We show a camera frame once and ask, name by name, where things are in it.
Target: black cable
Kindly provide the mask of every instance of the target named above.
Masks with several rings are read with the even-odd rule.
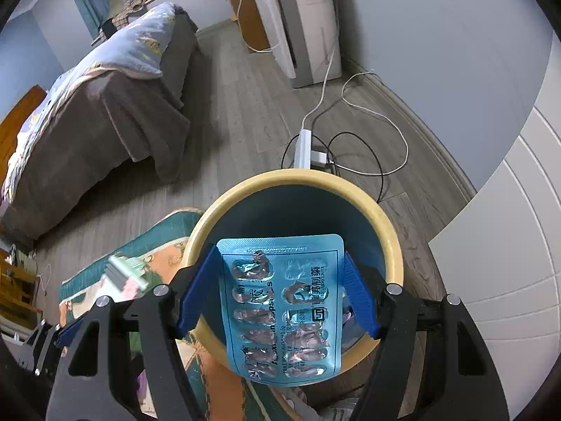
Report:
[[[381,186],[380,186],[380,194],[378,194],[378,199],[376,200],[376,202],[380,202],[381,198],[382,198],[382,194],[384,193],[384,174],[383,174],[383,170],[382,170],[382,165],[380,164],[380,160],[378,160],[378,157],[376,156],[376,154],[374,153],[374,150],[372,150],[372,147],[370,147],[368,145],[368,143],[361,138],[360,136],[358,136],[358,134],[355,134],[351,131],[341,131],[341,133],[337,133],[335,136],[333,136],[329,142],[329,144],[327,144],[327,162],[330,163],[329,161],[329,154],[333,153],[331,152],[331,144],[333,143],[333,141],[341,136],[342,134],[350,134],[351,136],[355,136],[357,139],[359,139],[366,147],[368,147],[368,150],[370,150],[370,153],[372,153],[373,157],[376,159],[376,162],[378,163],[378,168],[380,168],[380,178],[381,178]]]
[[[290,141],[288,142],[286,148],[284,149],[284,153],[282,155],[282,160],[280,161],[280,168],[284,169],[284,159],[286,157],[286,154],[288,153],[288,149],[290,147],[290,144],[292,144],[292,142],[294,141],[294,139],[296,139],[300,134],[297,134],[296,136],[293,136],[292,139],[290,139]],[[327,150],[327,153],[331,153],[332,159],[335,160],[335,156],[333,155],[333,152],[331,152],[329,150],[329,147],[327,147],[327,144],[325,142],[323,142],[321,139],[319,139],[318,136],[316,136],[315,134],[312,134],[312,137],[315,137],[318,141],[320,141],[323,146],[325,147],[325,149]],[[331,171],[331,174],[333,175],[339,175],[339,168],[336,165],[333,164],[329,164],[329,169]]]
[[[288,142],[286,149],[284,149],[284,153],[282,154],[282,160],[280,161],[280,168],[284,169],[284,157],[286,157],[286,154],[288,152],[288,147],[290,147],[290,144],[292,144],[293,140],[296,139],[300,134],[297,134],[296,136],[293,136],[292,139],[290,139],[290,141]]]

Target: blister pack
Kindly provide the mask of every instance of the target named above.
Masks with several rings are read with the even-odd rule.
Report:
[[[231,368],[277,386],[334,377],[341,362],[341,237],[223,239],[217,247]]]

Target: gray floor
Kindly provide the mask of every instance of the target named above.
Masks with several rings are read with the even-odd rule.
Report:
[[[97,258],[143,233],[169,212],[185,206],[206,209],[230,187],[261,172],[278,169],[302,117],[318,102],[321,86],[290,88],[270,54],[249,54],[237,27],[223,24],[200,33],[201,53],[195,53],[187,73],[184,112],[191,120],[181,178],[162,185],[153,162],[128,162],[92,188],[78,206],[38,243],[40,272],[52,266],[46,296],[38,307],[50,322],[58,322],[58,287]],[[382,119],[347,106],[340,98],[344,81],[331,81],[314,133],[328,141],[339,131],[354,131],[374,147],[384,169],[402,161],[403,142]],[[381,203],[394,223],[406,264],[407,288],[420,296],[443,293],[438,270],[428,249],[432,239],[466,205],[453,178],[416,129],[382,96],[371,95],[360,80],[348,88],[352,102],[385,113],[400,126],[410,145],[409,163],[386,179]],[[359,141],[342,136],[333,144],[338,160],[357,169],[375,170],[375,161]],[[288,151],[287,163],[292,161]],[[379,180],[343,173],[376,197]],[[412,367],[413,394],[422,369],[419,337]],[[326,403],[363,383],[371,359],[346,374],[306,389],[313,404]],[[404,403],[409,411],[413,399]]]

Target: screw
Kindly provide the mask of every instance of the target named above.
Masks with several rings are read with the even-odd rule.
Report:
[[[450,305],[459,305],[459,303],[461,302],[460,298],[455,294],[449,294],[448,296],[446,296],[446,300]]]
[[[386,291],[388,291],[389,294],[398,296],[403,292],[403,288],[397,283],[390,283],[388,286],[386,286]]]
[[[168,292],[169,292],[169,286],[167,285],[158,285],[153,290],[155,296],[165,296]]]
[[[105,307],[110,300],[111,298],[109,296],[101,296],[100,298],[96,299],[95,305],[97,305],[97,307]]]

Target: brown blanket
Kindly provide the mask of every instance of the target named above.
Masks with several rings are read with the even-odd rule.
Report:
[[[175,31],[189,39],[174,40],[164,53],[176,56],[169,77],[184,79],[194,32],[186,15]],[[162,64],[164,76],[166,71]],[[59,223],[80,197],[113,168],[131,158],[154,159],[159,177],[178,176],[189,120],[183,103],[170,91],[169,79],[140,81],[113,71],[80,87],[53,118],[34,147],[11,204],[0,207],[2,231],[30,244]]]

